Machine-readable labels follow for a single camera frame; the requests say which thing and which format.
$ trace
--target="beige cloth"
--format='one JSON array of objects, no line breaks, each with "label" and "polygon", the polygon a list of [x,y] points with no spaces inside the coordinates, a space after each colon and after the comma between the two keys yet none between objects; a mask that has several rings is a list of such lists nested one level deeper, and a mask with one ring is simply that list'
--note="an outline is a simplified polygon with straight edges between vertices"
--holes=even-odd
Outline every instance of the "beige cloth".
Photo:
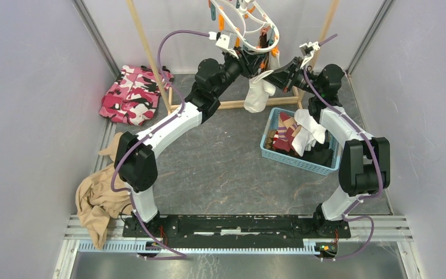
[{"label": "beige cloth", "polygon": [[[100,155],[110,156],[115,160],[118,141],[122,133],[115,134],[110,145],[98,152]],[[93,244],[97,249],[102,249],[107,238],[107,225],[110,218],[117,218],[122,208],[128,205],[123,213],[132,211],[128,191],[113,192],[110,188],[114,164],[110,164],[103,170],[97,171],[85,178],[76,191],[76,207],[81,226],[88,229]],[[124,188],[124,182],[116,177],[115,188]]]}]

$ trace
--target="gray wall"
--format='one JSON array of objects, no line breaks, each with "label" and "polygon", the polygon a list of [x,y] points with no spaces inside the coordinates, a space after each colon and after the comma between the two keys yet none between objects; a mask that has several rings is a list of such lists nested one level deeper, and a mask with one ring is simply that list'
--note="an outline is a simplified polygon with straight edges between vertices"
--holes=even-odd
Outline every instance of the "gray wall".
[{"label": "gray wall", "polygon": [[446,278],[446,1],[396,1],[353,72],[371,132],[391,142],[390,195],[427,278]]},{"label": "gray wall", "polygon": [[[148,64],[141,41],[125,1],[84,0],[99,31],[102,33],[117,64]],[[280,59],[283,65],[301,55],[300,44],[318,40],[330,0],[257,0],[280,32]],[[218,31],[218,22],[211,21],[207,0],[134,0],[154,55],[163,37],[179,29],[201,32]],[[339,36],[321,50],[317,68],[329,63],[347,67],[357,50],[382,0],[342,0],[331,23],[329,33]],[[227,15],[240,28],[234,12]],[[246,21],[247,30],[259,28]],[[195,73],[201,60],[215,58],[222,62],[215,41],[194,35],[173,36],[163,47],[161,61],[176,73]]]},{"label": "gray wall", "polygon": [[72,1],[0,1],[0,278],[50,278],[114,77]]}]

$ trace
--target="pile of socks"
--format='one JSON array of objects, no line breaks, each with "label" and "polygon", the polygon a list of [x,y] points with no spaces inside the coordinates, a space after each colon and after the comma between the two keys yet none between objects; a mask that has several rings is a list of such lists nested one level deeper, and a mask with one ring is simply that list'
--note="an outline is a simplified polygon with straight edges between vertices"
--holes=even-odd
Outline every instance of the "pile of socks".
[{"label": "pile of socks", "polygon": [[294,117],[281,112],[278,129],[269,131],[264,148],[327,167],[332,163],[333,151],[326,141],[326,129],[307,109],[297,110]]}]

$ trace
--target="laundry basket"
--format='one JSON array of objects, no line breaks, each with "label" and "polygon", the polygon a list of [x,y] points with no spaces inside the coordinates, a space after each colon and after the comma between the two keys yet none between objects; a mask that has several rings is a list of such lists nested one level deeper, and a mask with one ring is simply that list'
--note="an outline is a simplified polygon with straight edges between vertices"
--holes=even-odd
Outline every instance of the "laundry basket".
[{"label": "laundry basket", "polygon": [[339,143],[336,139],[331,135],[329,141],[329,148],[333,150],[332,164],[331,167],[321,166],[319,164],[307,162],[302,159],[294,158],[285,154],[278,153],[273,150],[265,149],[264,145],[266,142],[266,137],[268,136],[269,130],[278,129],[278,121],[280,112],[284,112],[289,116],[294,116],[294,112],[291,112],[286,109],[273,108],[271,110],[271,115],[269,116],[268,123],[266,124],[266,129],[264,130],[264,135],[261,140],[261,152],[264,158],[268,158],[274,161],[278,161],[281,163],[289,164],[290,166],[298,167],[303,170],[308,170],[314,173],[322,174],[323,176],[327,176],[331,172],[337,170],[339,168],[339,161],[341,156],[339,154]]}]

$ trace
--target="black mounting plate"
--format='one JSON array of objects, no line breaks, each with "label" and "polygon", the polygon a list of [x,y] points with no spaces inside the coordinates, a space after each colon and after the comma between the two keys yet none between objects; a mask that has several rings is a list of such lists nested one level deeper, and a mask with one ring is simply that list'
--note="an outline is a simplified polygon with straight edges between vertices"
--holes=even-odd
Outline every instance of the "black mounting plate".
[{"label": "black mounting plate", "polygon": [[[172,248],[302,248],[304,238],[334,239],[336,228],[339,238],[351,237],[347,222],[316,232],[314,219],[300,215],[165,215],[147,223],[155,237],[161,226]],[[148,235],[130,217],[123,237]]]}]

